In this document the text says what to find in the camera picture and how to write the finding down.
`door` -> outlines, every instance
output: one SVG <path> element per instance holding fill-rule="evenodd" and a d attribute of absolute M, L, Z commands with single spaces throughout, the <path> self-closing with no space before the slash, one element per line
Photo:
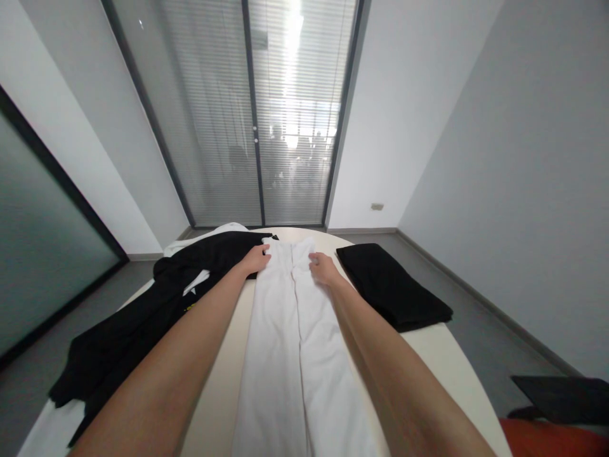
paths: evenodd
<path fill-rule="evenodd" d="M 126 255 L 0 89 L 0 366 Z"/>
<path fill-rule="evenodd" d="M 355 0 L 103 0 L 193 227 L 324 222 Z"/>

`white cloth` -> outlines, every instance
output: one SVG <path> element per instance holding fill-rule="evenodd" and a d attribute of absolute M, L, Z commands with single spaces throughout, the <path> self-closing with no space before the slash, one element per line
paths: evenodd
<path fill-rule="evenodd" d="M 184 249 L 203 238 L 210 237 L 223 232 L 247 232 L 248 230 L 241 224 L 236 222 L 221 225 L 210 233 L 199 237 L 175 241 L 171 243 L 164 251 L 165 257 L 171 257 L 176 252 Z M 190 292 L 197 284 L 202 283 L 209 277 L 208 270 L 202 270 L 201 273 L 192 281 L 188 287 L 184 289 L 184 295 Z M 144 292 L 149 288 L 154 280 L 146 284 L 140 292 Z M 67 444 L 72 439 L 74 432 L 84 418 L 84 402 L 80 400 L 72 400 L 61 408 L 56 408 L 53 402 L 48 400 L 44 405 L 40 416 L 30 430 L 21 450 L 17 457 L 65 457 L 70 451 Z"/>
<path fill-rule="evenodd" d="M 332 303 L 309 270 L 313 239 L 264 242 L 233 457 L 375 455 Z"/>

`folded black cloth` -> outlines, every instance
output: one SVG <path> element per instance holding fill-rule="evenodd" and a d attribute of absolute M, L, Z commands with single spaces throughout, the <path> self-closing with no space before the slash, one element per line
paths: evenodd
<path fill-rule="evenodd" d="M 68 362 L 51 388 L 56 407 L 72 399 L 85 402 L 84 414 L 69 446 L 129 376 L 133 369 L 178 319 L 206 294 L 251 248 L 270 233 L 225 232 L 203 238 L 154 265 L 152 287 L 128 306 L 77 336 L 70 344 Z M 183 296 L 201 273 L 209 278 Z"/>
<path fill-rule="evenodd" d="M 339 248 L 336 255 L 357 291 L 398 332 L 452 318 L 452 309 L 422 287 L 378 244 Z"/>

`forearm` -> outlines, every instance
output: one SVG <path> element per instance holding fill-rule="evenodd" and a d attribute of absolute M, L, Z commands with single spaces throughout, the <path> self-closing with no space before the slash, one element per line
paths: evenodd
<path fill-rule="evenodd" d="M 329 284 L 392 455 L 494 455 L 406 341 L 342 277 Z"/>
<path fill-rule="evenodd" d="M 247 277 L 234 267 L 161 339 L 71 455 L 173 455 L 218 354 Z"/>

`white table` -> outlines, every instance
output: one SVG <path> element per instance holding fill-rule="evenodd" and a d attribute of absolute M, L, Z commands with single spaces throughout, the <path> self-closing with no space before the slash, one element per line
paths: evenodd
<path fill-rule="evenodd" d="M 262 228 L 255 232 L 273 232 L 284 242 L 298 242 L 313 237 L 317 251 L 331 255 L 343 276 L 336 258 L 336 248 L 352 243 L 339 237 L 305 228 Z M 201 393 L 185 439 L 182 457 L 228 456 L 237 416 L 237 401 L 243 361 L 246 353 L 249 319 L 254 301 L 255 281 L 247 281 L 235 314 L 228 327 L 218 358 Z M 403 333 L 402 337 L 421 356 L 433 374 L 465 411 L 498 456 L 511 456 L 508 443 L 488 397 L 459 344 L 444 324 Z M 370 422 L 377 438 L 379 455 L 389 456 L 389 449 L 372 401 L 350 357 L 351 368 L 364 398 Z"/>

